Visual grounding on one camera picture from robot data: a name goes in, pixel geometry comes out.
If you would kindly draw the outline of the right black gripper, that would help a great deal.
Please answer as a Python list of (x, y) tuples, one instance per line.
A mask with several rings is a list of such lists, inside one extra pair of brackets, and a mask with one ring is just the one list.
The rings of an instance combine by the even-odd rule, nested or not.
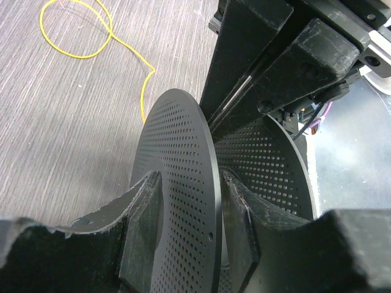
[[(262, 51), (252, 79), (211, 128), (215, 142), (299, 98), (341, 81), (370, 44), (369, 32), (386, 25), (381, 1), (286, 1), (292, 16)], [(220, 21), (214, 25), (218, 34)]]

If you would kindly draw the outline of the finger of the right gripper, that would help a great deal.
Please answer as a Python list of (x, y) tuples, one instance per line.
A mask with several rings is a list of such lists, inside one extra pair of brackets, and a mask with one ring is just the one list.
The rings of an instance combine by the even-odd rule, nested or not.
[(219, 1), (217, 42), (200, 107), (208, 122), (283, 28), (294, 7), (286, 1)]

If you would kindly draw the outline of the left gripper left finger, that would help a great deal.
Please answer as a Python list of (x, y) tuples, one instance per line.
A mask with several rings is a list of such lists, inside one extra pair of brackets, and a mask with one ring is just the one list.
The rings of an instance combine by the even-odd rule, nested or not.
[(162, 195), (160, 173), (149, 172), (70, 226), (3, 217), (1, 291), (148, 292)]

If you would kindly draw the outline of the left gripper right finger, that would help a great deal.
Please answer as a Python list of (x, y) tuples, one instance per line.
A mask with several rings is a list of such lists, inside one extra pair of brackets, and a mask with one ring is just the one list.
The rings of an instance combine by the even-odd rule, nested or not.
[(290, 214), (221, 173), (234, 292), (389, 292), (390, 211)]

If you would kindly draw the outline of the grey perforated cable spool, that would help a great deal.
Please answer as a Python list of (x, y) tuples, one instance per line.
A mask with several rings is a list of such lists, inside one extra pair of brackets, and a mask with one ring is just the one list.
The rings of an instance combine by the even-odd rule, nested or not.
[(315, 217), (302, 157), (274, 118), (258, 119), (214, 143), (197, 101), (186, 91), (168, 90), (147, 117), (131, 177), (136, 183), (149, 171), (162, 176), (152, 292), (210, 292), (228, 284), (226, 273), (217, 280), (220, 168), (284, 211)]

